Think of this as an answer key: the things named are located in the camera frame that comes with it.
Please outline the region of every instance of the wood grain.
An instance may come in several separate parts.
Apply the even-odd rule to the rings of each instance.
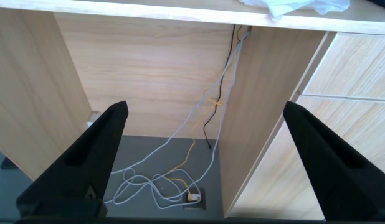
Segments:
[[[93,110],[104,112],[112,103],[128,102],[127,135],[172,135],[219,77],[231,41],[232,26],[227,24],[55,16]],[[223,93],[231,78],[228,73]],[[218,94],[217,86],[211,96]],[[177,137],[190,138],[191,128],[212,105],[205,100]],[[218,109],[207,125],[211,139],[219,129]],[[204,138],[202,126],[195,131],[197,138]]]
[[[228,216],[324,32],[253,27],[240,59],[219,145]]]
[[[53,13],[0,9],[0,150],[36,179],[90,112]]]
[[[338,34],[303,93],[385,99],[385,36]]]
[[[297,103],[385,172],[385,103],[310,96],[299,97]],[[285,123],[235,204],[232,215],[324,218]]]
[[[312,10],[297,10],[277,21],[271,20],[267,9],[245,6],[237,0],[0,0],[0,7],[105,16],[385,34],[385,9],[367,0],[351,1],[349,9],[341,13],[330,12],[326,15],[320,15]]]

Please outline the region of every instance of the black cable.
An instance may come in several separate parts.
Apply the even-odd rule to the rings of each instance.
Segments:
[[[234,26],[232,27],[232,33],[231,33],[231,43],[230,43],[230,51],[229,51],[229,56],[227,56],[227,60],[226,60],[226,64],[224,65],[224,68],[227,67],[227,62],[229,61],[230,59],[230,55],[231,55],[231,51],[232,51],[232,44],[233,44],[233,41],[234,41],[234,31],[235,31],[235,24]],[[223,84],[223,78],[224,76],[222,76],[221,80],[220,80],[220,85],[219,85],[219,97],[217,97],[217,102],[220,101],[220,98],[222,97],[222,84]],[[215,110],[213,111],[213,114],[212,116],[208,119],[208,121],[206,121],[206,123],[204,124],[204,134],[205,134],[205,139],[206,139],[206,143],[207,143],[207,146],[212,149],[212,146],[211,144],[209,143],[209,140],[207,139],[207,135],[206,135],[206,131],[205,131],[205,127],[206,125],[211,121],[211,119],[213,118],[213,116],[215,116],[216,114],[216,111],[217,111],[217,104],[215,105]]]

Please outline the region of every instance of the wooden drawer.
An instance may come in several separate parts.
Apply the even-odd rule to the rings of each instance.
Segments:
[[[385,103],[301,96],[311,111],[385,172]],[[231,211],[232,216],[324,218],[284,123]]]
[[[385,99],[385,36],[337,34],[303,94]]]

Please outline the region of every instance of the white plastic bag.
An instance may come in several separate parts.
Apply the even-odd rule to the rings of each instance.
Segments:
[[[239,0],[257,7],[267,7],[274,19],[296,9],[314,9],[321,15],[327,12],[342,12],[350,6],[350,0]]]

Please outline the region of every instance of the gray carpet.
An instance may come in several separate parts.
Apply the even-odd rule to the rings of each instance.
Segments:
[[[166,138],[123,136],[116,155],[113,170],[125,168],[148,155],[152,150],[164,143]],[[152,176],[163,173],[182,163],[192,143],[191,139],[173,139],[166,147],[160,149],[146,162],[135,167],[137,174]],[[191,152],[188,162],[183,168],[193,179],[199,178],[207,169],[212,157],[212,150],[207,148],[205,140],[199,139]],[[0,164],[4,155],[0,153]],[[105,199],[112,198],[118,186],[122,183],[121,174],[112,175],[108,182]],[[0,169],[0,218],[18,218],[15,207],[17,196],[31,184],[20,170]],[[221,179],[219,172],[219,158],[216,153],[215,161],[199,183],[206,192],[205,210],[184,210],[174,207],[160,210],[154,204],[151,189],[145,187],[136,197],[123,205],[107,204],[108,217],[145,217],[145,218],[194,218],[217,219],[223,217]],[[165,195],[174,195],[176,190],[164,181],[159,187]],[[119,200],[134,193],[136,189],[125,192]],[[159,200],[160,205],[168,205],[167,201]]]

